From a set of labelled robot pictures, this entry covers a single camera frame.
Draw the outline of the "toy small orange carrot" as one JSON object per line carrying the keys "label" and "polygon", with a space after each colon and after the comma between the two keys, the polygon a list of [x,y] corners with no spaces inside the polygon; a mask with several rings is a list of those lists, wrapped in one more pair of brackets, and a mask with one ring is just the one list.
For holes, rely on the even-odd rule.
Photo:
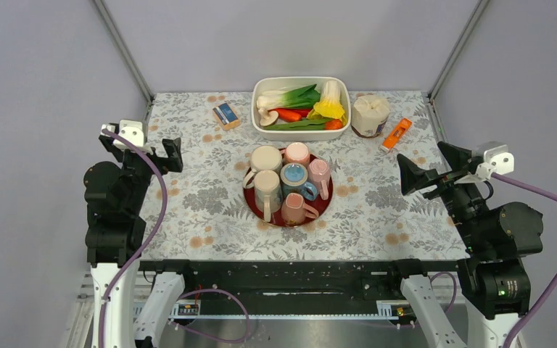
{"label": "toy small orange carrot", "polygon": [[324,124],[324,130],[333,131],[339,130],[343,127],[343,122],[340,119],[332,119]]}

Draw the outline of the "red round tray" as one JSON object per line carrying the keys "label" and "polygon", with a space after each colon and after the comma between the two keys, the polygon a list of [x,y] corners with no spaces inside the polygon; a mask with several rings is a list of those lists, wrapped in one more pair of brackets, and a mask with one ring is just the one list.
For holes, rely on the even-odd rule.
{"label": "red round tray", "polygon": [[[310,155],[310,163],[314,159],[320,159],[320,158],[317,158],[315,155],[311,154]],[[252,212],[258,218],[260,218],[262,221],[264,221],[262,219],[262,213],[255,206],[254,179],[253,179],[253,187],[252,188],[243,188],[243,193],[244,193],[244,200],[247,203],[248,207],[252,210]],[[332,178],[330,178],[330,181],[329,181],[329,199],[328,200],[324,201],[318,195],[318,197],[314,201],[308,201],[308,200],[305,199],[305,202],[307,204],[309,204],[310,206],[314,207],[315,209],[317,209],[318,212],[319,212],[319,217],[320,217],[329,208],[329,205],[330,205],[330,202],[332,200],[333,194],[334,194],[334,183],[333,183]],[[313,221],[314,220],[307,219],[302,225],[304,225],[306,223],[313,222]],[[295,225],[295,226],[285,225],[284,221],[282,219],[282,216],[281,216],[281,209],[278,212],[275,212],[273,214],[273,218],[272,218],[272,221],[270,222],[270,224],[274,225],[274,226],[278,226],[278,227],[295,227],[295,226],[298,226],[298,225]]]}

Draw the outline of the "pink square mug front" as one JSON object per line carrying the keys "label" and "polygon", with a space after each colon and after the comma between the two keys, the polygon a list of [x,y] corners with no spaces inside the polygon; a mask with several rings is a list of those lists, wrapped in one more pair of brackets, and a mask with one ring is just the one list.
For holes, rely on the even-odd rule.
{"label": "pink square mug front", "polygon": [[302,225],[307,219],[315,220],[319,212],[305,202],[301,194],[290,193],[284,199],[281,216],[287,226]]}

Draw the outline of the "toy bok choy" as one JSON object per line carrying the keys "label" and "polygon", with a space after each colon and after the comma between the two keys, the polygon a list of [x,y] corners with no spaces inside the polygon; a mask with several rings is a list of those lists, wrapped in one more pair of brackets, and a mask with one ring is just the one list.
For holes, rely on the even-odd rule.
{"label": "toy bok choy", "polygon": [[271,90],[262,92],[256,100],[258,109],[311,109],[319,102],[321,94],[316,84],[292,90]]}

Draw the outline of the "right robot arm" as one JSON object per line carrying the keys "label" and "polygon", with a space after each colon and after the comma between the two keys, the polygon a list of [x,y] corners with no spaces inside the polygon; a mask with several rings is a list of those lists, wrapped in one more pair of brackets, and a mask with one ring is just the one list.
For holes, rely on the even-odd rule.
{"label": "right robot arm", "polygon": [[531,283],[522,260],[542,251],[542,214],[522,202],[491,209],[480,194],[479,182],[513,171],[507,145],[492,141],[469,150],[441,141],[438,148],[448,172],[425,170],[399,154],[400,185],[403,195],[422,191],[425,199],[441,199],[466,247],[457,275],[468,315],[467,340],[447,319],[420,260],[394,262],[388,292],[408,300],[430,347],[512,347],[511,329],[530,305]]}

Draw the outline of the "toy mushroom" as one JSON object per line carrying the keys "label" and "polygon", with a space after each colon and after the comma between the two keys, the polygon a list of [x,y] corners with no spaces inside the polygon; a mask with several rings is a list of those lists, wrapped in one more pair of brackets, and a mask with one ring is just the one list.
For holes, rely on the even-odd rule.
{"label": "toy mushroom", "polygon": [[259,108],[258,110],[260,114],[260,126],[267,127],[273,125],[279,118],[279,114],[275,110],[267,110],[265,108]]}

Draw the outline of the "wrapped toilet paper roll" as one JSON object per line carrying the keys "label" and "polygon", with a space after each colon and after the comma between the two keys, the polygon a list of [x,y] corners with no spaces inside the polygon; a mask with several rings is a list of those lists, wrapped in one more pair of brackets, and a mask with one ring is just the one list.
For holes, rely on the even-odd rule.
{"label": "wrapped toilet paper roll", "polygon": [[352,106],[352,129],[362,138],[380,136],[389,114],[390,106],[385,98],[375,95],[359,96]]}

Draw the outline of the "right aluminium frame post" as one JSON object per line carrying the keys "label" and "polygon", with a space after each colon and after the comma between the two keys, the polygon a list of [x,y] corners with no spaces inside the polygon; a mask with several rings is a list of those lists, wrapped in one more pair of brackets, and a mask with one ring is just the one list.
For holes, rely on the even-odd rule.
{"label": "right aluminium frame post", "polygon": [[453,67],[455,66],[460,55],[465,49],[470,37],[474,33],[489,4],[490,0],[478,0],[476,2],[476,6],[474,7],[473,12],[470,14],[463,30],[461,31],[461,34],[458,37],[458,40],[455,42],[446,62],[444,63],[439,75],[437,76],[437,79],[428,92],[428,98],[431,102],[434,101],[440,94],[442,87],[445,85],[446,80],[449,78]]}

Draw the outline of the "white mug with rose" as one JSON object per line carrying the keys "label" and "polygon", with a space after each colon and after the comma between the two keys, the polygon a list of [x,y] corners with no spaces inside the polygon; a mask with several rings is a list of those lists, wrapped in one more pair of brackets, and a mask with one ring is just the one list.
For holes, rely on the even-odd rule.
{"label": "white mug with rose", "polygon": [[259,146],[251,153],[249,163],[250,169],[242,181],[244,189],[253,187],[253,179],[260,171],[272,170],[279,174],[283,167],[283,155],[276,147],[269,145]]}

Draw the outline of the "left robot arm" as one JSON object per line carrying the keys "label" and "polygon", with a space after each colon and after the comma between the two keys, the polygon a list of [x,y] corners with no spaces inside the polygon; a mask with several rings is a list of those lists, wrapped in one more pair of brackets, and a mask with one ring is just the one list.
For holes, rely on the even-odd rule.
{"label": "left robot arm", "polygon": [[196,288],[195,277],[179,270],[160,276],[157,289],[139,317],[133,298],[146,222],[140,211],[153,177],[183,170],[181,140],[162,140],[166,157],[142,150],[120,149],[119,136],[101,135],[100,142],[116,162],[98,162],[84,177],[87,204],[85,243],[94,287],[93,347],[157,347],[167,322],[168,305]]}

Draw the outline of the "toy red chili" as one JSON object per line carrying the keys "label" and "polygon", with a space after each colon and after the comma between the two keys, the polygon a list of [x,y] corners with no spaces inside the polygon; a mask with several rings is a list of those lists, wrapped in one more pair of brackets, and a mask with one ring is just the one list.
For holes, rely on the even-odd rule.
{"label": "toy red chili", "polygon": [[306,118],[310,113],[311,109],[291,109],[291,111],[296,112],[302,118]]}

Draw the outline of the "white rectangular dish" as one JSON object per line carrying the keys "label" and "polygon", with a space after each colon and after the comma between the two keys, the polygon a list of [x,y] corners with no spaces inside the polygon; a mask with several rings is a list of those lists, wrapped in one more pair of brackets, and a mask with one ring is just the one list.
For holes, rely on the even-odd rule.
{"label": "white rectangular dish", "polygon": [[[263,92],[272,90],[289,90],[297,87],[304,87],[311,84],[316,84],[316,89],[321,90],[323,84],[328,81],[336,81],[339,90],[341,91],[340,102],[345,110],[347,123],[344,127],[338,130],[265,130],[260,125],[260,114],[256,105],[257,98]],[[251,106],[251,123],[253,128],[265,139],[271,141],[329,141],[340,137],[351,126],[351,101],[349,92],[346,85],[342,80],[334,77],[323,76],[286,76],[286,77],[269,77],[259,80],[252,92],[252,106]]]}

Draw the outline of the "pink faceted mug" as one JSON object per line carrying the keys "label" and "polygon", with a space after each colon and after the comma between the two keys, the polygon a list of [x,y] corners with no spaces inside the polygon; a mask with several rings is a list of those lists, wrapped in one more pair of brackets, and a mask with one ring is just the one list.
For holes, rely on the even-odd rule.
{"label": "pink faceted mug", "polygon": [[323,159],[314,159],[308,165],[308,179],[316,187],[322,200],[329,199],[330,165]]}

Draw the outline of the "blue glazed mug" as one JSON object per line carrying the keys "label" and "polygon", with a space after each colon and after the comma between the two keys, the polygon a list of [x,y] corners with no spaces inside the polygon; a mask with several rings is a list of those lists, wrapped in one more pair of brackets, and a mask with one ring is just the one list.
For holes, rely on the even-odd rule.
{"label": "blue glazed mug", "polygon": [[300,194],[308,201],[318,197],[318,189],[308,181],[307,168],[300,163],[292,162],[283,166],[280,179],[283,198],[291,193]]}

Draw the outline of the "left aluminium frame post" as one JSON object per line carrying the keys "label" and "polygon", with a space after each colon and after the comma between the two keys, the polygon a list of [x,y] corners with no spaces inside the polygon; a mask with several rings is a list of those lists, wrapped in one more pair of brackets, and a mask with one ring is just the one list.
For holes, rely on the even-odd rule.
{"label": "left aluminium frame post", "polygon": [[106,27],[107,32],[123,62],[125,63],[126,68],[133,77],[133,80],[138,90],[140,91],[142,98],[147,103],[147,105],[151,105],[154,101],[154,94],[148,83],[146,82],[146,79],[144,78],[141,70],[139,69],[139,66],[136,64],[136,61],[131,54],[127,43],[125,42],[124,37],[122,36],[117,23],[115,22],[111,11],[107,6],[106,1],[91,0],[91,3],[95,6],[97,12],[99,13],[101,21]]}

